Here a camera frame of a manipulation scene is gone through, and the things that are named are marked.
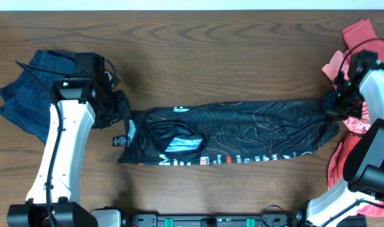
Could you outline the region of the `black orange-patterned cycling jersey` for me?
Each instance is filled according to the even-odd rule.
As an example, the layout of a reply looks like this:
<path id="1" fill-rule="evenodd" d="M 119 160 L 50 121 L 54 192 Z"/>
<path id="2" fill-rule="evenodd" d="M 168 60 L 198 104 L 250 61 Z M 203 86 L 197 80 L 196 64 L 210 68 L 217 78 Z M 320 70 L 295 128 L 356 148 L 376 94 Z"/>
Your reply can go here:
<path id="1" fill-rule="evenodd" d="M 218 165 L 312 154 L 338 132 L 321 100 L 213 103 L 134 110 L 120 163 Z"/>

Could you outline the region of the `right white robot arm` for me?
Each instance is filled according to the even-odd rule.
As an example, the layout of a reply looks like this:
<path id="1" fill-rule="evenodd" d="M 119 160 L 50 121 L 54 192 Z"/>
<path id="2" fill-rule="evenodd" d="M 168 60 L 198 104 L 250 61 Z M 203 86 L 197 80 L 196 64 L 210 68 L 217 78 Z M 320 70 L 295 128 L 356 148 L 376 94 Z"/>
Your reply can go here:
<path id="1" fill-rule="evenodd" d="M 325 110 L 339 120 L 360 117 L 365 103 L 371 126 L 347 156 L 342 180 L 308 201 L 295 226 L 337 226 L 364 206 L 384 201 L 384 63 L 377 53 L 362 50 L 351 57 L 347 75 L 345 80 L 338 74 Z"/>

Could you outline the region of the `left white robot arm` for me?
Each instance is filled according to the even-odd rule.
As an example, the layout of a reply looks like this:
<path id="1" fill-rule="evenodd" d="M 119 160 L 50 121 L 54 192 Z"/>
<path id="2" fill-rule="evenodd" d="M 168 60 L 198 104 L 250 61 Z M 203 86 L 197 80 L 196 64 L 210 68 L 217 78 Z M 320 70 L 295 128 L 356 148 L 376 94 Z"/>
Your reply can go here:
<path id="1" fill-rule="evenodd" d="M 81 170 L 90 130 L 129 115 L 112 79 L 58 79 L 50 90 L 49 135 L 37 177 L 23 204 L 9 207 L 9 226 L 122 226 L 114 208 L 81 206 Z"/>

